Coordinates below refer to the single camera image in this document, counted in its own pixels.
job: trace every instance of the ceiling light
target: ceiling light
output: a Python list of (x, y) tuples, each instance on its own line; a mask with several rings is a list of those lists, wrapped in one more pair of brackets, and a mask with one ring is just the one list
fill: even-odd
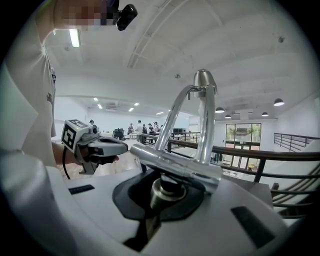
[(223, 113), (223, 112), (225, 112), (225, 110), (224, 110), (222, 107), (217, 107), (217, 108), (215, 109), (215, 112), (216, 112), (216, 113)]
[(73, 47), (80, 47), (78, 29), (73, 28), (69, 29), (71, 43)]
[(275, 101), (274, 101), (274, 106), (278, 107), (278, 106), (282, 106), (284, 103), (284, 101), (280, 98), (277, 98)]

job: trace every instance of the black device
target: black device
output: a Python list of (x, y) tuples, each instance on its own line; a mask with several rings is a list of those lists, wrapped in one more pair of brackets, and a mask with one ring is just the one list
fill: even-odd
[(133, 4), (126, 5), (123, 10), (118, 10), (118, 8), (119, 0), (115, 0), (111, 7), (107, 7), (106, 16), (100, 19), (100, 25), (116, 25), (119, 31), (123, 31), (138, 15), (138, 11)]

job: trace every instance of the railing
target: railing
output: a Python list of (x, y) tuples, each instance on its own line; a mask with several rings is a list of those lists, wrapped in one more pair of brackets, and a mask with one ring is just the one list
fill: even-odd
[(299, 152), (312, 140), (320, 140), (320, 138), (275, 132), (273, 143), (286, 148), (289, 152)]
[[(157, 141), (158, 137), (152, 136), (149, 134), (143, 134), (145, 138), (152, 139), (154, 141)], [(152, 142), (146, 142), (146, 144), (154, 145)], [(197, 149), (198, 144), (195, 142), (189, 142), (189, 141), (182, 141), (178, 139), (169, 139), (167, 142), (166, 150), (170, 153), (186, 157), (186, 158), (192, 158), (189, 155), (181, 154), (179, 152), (175, 152), (172, 150), (173, 146), (179, 146), (184, 148), (191, 148), (191, 149)], [(249, 171), (237, 167), (232, 166), (225, 166), (221, 165), (223, 169), (239, 172), (247, 175), (254, 175), (253, 182), (259, 183), (261, 177), (270, 177), (270, 178), (278, 178), (278, 179), (300, 179), (300, 180), (313, 180), (313, 179), (319, 179), (320, 178), (320, 171), (317, 169), (317, 172), (313, 172), (312, 174), (308, 175), (290, 175), (290, 174), (274, 174), (274, 173), (264, 173), (264, 168), (266, 164), (266, 160), (273, 160), (273, 161), (289, 161), (289, 162), (308, 162), (308, 161), (320, 161), (320, 152), (270, 152), (270, 151), (259, 151), (259, 150), (243, 150), (243, 149), (237, 149), (237, 148), (228, 148), (228, 147), (218, 147), (214, 146), (212, 148), (213, 153), (219, 153), (223, 155), (230, 155), (230, 156), (238, 156), (238, 157), (246, 157), (246, 158), (253, 158), (253, 159), (260, 159), (259, 165), (257, 168), (257, 172)], [(319, 190), (303, 190), (303, 191), (297, 191), (297, 190), (275, 190), (271, 189), (271, 193), (276, 193), (277, 195), (313, 195), (318, 193)], [(273, 203), (274, 207), (280, 207), (280, 208), (303, 208), (308, 207), (313, 203), (298, 203), (298, 204), (287, 204), (287, 203)], [(296, 216), (288, 216), (284, 215), (282, 216), (285, 219), (296, 219), (302, 217), (302, 215), (296, 215)]]

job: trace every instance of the floor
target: floor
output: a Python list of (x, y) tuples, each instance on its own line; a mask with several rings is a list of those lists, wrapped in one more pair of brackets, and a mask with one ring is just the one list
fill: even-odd
[[(118, 157), (119, 160), (116, 162), (99, 165), (94, 175), (79, 174), (79, 172), (83, 170), (83, 167), (75, 163), (66, 164), (65, 168), (71, 179), (87, 179), (91, 178), (92, 176), (97, 177), (110, 174), (117, 174), (125, 172), (127, 170), (138, 168), (140, 166), (139, 160), (135, 159), (135, 156), (131, 154), (130, 151), (121, 154)], [(63, 178), (68, 179), (63, 166), (58, 165), (57, 168), (60, 170)]]

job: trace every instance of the shirt logo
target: shirt logo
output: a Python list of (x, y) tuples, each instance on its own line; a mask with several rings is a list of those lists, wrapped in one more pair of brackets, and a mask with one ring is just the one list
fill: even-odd
[(46, 100), (52, 104), (52, 95), (50, 93), (46, 96)]

